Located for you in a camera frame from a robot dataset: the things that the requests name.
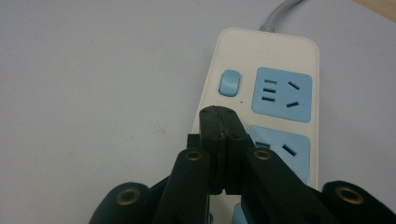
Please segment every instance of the white surface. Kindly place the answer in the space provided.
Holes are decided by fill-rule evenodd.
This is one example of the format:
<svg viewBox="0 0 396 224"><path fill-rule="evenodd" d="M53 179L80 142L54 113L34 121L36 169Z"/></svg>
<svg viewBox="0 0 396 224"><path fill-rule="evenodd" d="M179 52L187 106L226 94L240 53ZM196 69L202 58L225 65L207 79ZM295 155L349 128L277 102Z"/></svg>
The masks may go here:
<svg viewBox="0 0 396 224"><path fill-rule="evenodd" d="M199 133L199 111L207 106L222 105L231 108L241 119L245 130L252 125L305 136L310 142L309 186L318 188L318 94L319 52L312 40L300 36L271 34L240 28L221 32L206 78L204 92L194 124L193 133ZM274 68L306 74L312 78L311 117L308 122L280 119L255 113L252 110L257 70ZM231 69L241 74L238 93L225 97L219 93L222 74Z"/></svg>
<svg viewBox="0 0 396 224"><path fill-rule="evenodd" d="M87 223L118 184L168 175L219 33L258 29L280 3L0 1L0 223ZM277 28L320 50L319 184L393 211L395 28L346 0L302 2Z"/></svg>

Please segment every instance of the outlet slot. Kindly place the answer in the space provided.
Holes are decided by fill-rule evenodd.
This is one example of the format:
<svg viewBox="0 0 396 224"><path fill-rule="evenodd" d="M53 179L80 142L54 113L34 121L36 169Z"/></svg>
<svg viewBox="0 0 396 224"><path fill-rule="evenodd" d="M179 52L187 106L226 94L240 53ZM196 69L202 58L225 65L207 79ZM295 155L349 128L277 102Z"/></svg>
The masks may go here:
<svg viewBox="0 0 396 224"><path fill-rule="evenodd" d="M285 149L287 152L290 153L291 156L295 157L297 155L297 153L295 151L293 151L290 147L283 145L282 147L283 149Z"/></svg>
<svg viewBox="0 0 396 224"><path fill-rule="evenodd" d="M298 102L293 102L293 103L287 104L286 107L289 108L289 107L293 107L293 106L297 106L297 105L299 105Z"/></svg>
<svg viewBox="0 0 396 224"><path fill-rule="evenodd" d="M262 97L262 100L269 101L269 102L274 102L275 101L274 98L269 98L269 97L265 97L265 96Z"/></svg>
<svg viewBox="0 0 396 224"><path fill-rule="evenodd" d="M311 120L312 77L273 68L257 70L251 109L280 119Z"/></svg>
<svg viewBox="0 0 396 224"><path fill-rule="evenodd" d="M306 185L309 185L309 138L255 125L248 128L248 133L256 147L268 147L273 150Z"/></svg>
<svg viewBox="0 0 396 224"><path fill-rule="evenodd" d="M297 84L293 83L293 82L289 82L289 85L291 85L294 89L296 89L297 91L300 90L300 87L297 86Z"/></svg>

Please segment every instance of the white plastic casing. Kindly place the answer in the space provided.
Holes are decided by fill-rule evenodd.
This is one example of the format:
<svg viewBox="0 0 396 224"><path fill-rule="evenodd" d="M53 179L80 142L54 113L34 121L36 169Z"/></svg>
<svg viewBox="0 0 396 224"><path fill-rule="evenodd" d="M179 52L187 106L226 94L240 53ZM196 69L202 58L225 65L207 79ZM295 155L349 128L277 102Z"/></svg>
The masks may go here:
<svg viewBox="0 0 396 224"><path fill-rule="evenodd" d="M221 105L234 110L245 129L258 125L287 133L304 135L310 140L311 188L318 188L318 46L310 39L230 28L223 31L216 45L206 78L204 92L195 116L192 133L199 132L199 111L210 105ZM312 77L311 120L298 122L253 112L251 109L257 70L269 67L307 74ZM219 84L225 70L241 74L238 93L225 97L219 93Z"/></svg>

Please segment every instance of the gray cord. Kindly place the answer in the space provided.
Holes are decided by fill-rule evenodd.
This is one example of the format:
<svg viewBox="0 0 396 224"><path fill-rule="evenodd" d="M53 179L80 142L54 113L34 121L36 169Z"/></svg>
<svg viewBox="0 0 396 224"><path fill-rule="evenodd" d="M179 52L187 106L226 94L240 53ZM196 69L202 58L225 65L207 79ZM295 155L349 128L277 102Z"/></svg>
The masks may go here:
<svg viewBox="0 0 396 224"><path fill-rule="evenodd" d="M275 31L275 20L277 16L281 15L284 13L286 10L289 8L293 7L297 3L301 2L303 0L285 0L282 4L280 4L272 13L271 15L267 18L265 23L260 27L261 31L264 32L270 32L273 33Z"/></svg>

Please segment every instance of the blue button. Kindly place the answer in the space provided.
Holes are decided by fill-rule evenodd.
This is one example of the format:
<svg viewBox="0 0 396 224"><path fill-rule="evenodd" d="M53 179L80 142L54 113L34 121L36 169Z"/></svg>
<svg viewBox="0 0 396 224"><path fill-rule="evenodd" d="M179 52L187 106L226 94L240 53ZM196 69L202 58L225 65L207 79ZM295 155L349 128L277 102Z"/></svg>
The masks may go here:
<svg viewBox="0 0 396 224"><path fill-rule="evenodd" d="M223 96L234 97L238 93L241 75L234 70L225 70L219 87L219 93Z"/></svg>

